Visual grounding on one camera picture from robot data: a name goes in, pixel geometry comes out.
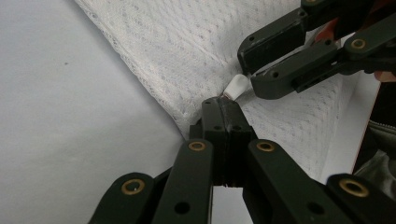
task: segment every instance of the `hole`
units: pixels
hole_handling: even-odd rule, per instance
[[[178,214],[186,214],[190,211],[190,205],[188,203],[177,203],[175,205],[175,212]]]
[[[354,41],[352,41],[351,46],[354,49],[364,49],[364,47],[366,46],[366,42],[362,39],[355,39]]]
[[[341,179],[338,184],[345,192],[356,197],[364,198],[369,195],[369,190],[356,180],[345,178]]]
[[[311,211],[314,214],[317,214],[317,215],[324,214],[324,208],[317,203],[309,203],[307,207],[308,207],[309,211]]]
[[[140,193],[145,188],[145,182],[141,179],[130,179],[122,184],[121,191],[126,195]]]
[[[189,143],[189,149],[194,150],[194,151],[201,151],[206,148],[205,143],[202,142],[191,142]]]
[[[356,192],[362,192],[361,187],[359,187],[355,183],[346,183],[346,187]]]
[[[269,148],[271,148],[271,145],[269,145],[267,143],[261,143],[260,147],[265,148],[265,149],[269,149]]]
[[[235,126],[233,126],[233,129],[239,131],[239,130],[241,130],[242,128],[241,128],[241,126],[235,125]]]
[[[140,188],[140,184],[138,182],[132,182],[126,186],[126,189],[129,191],[137,191]]]
[[[272,72],[271,72],[271,75],[272,75],[274,78],[279,77],[279,73],[276,72],[276,71],[272,71]]]
[[[259,142],[256,147],[261,150],[261,151],[265,151],[265,152],[271,152],[274,151],[274,146],[270,143],[266,143],[266,142]]]

